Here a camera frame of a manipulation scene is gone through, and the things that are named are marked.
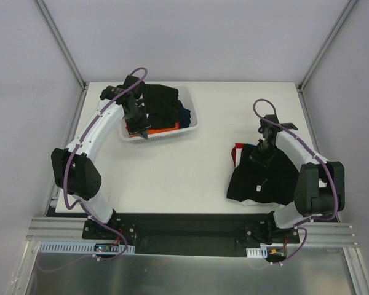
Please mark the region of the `black t shirt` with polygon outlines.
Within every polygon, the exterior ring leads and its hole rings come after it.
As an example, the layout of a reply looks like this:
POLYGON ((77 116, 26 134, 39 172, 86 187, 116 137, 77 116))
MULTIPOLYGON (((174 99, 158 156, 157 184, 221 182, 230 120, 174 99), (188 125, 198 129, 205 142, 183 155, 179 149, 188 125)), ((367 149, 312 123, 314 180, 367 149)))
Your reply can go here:
POLYGON ((240 203, 288 205, 293 201, 298 175, 294 164, 278 150, 269 168, 252 161, 234 168, 226 198, 240 203))
POLYGON ((146 84, 145 92, 138 100, 138 104, 145 108, 151 129, 177 128, 180 108, 178 94, 177 88, 146 84))

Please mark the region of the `white plastic laundry basket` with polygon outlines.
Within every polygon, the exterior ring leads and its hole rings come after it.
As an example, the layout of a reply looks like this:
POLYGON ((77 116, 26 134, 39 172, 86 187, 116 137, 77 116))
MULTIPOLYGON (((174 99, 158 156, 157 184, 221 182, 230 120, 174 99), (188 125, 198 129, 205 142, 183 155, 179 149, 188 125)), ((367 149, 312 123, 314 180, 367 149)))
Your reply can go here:
POLYGON ((128 133, 127 124, 124 119, 119 123, 119 136, 122 140, 133 143, 140 143, 153 140, 162 140, 186 135, 196 130, 199 126, 199 112, 196 104, 196 97, 187 85, 171 85, 171 88, 178 90, 178 101, 180 105, 179 121, 176 127, 160 130, 150 130, 148 138, 132 136, 128 133))

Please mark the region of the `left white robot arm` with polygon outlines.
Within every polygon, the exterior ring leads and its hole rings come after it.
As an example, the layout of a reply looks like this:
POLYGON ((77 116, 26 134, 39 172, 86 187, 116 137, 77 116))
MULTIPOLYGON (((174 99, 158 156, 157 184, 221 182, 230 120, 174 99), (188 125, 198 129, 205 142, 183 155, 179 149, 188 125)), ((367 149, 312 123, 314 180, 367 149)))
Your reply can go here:
POLYGON ((102 178, 95 161, 120 120, 125 120, 131 135, 147 139, 150 124, 143 103, 145 97, 144 83, 130 91, 123 85, 105 88, 87 125, 64 149, 55 148, 51 154, 56 186, 63 189, 64 196, 69 194, 76 199, 71 205, 65 197, 65 206, 71 210, 80 204, 98 222, 96 230, 105 239, 117 234, 118 225, 111 220, 114 210, 100 191, 102 178))

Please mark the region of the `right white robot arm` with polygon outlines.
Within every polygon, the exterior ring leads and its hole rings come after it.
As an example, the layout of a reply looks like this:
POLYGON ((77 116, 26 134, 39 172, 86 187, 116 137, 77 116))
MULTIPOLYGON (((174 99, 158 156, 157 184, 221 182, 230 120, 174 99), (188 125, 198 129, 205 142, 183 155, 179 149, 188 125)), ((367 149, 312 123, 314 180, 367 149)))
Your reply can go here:
POLYGON ((249 160, 256 167, 271 171, 272 162, 281 152, 296 168, 298 176, 292 201, 268 213, 266 219, 253 229, 253 238, 270 245, 283 239, 286 230, 311 219, 334 219, 345 206, 343 164, 318 155, 302 140, 295 125, 281 124, 275 114, 261 117, 258 131, 263 137, 249 160))

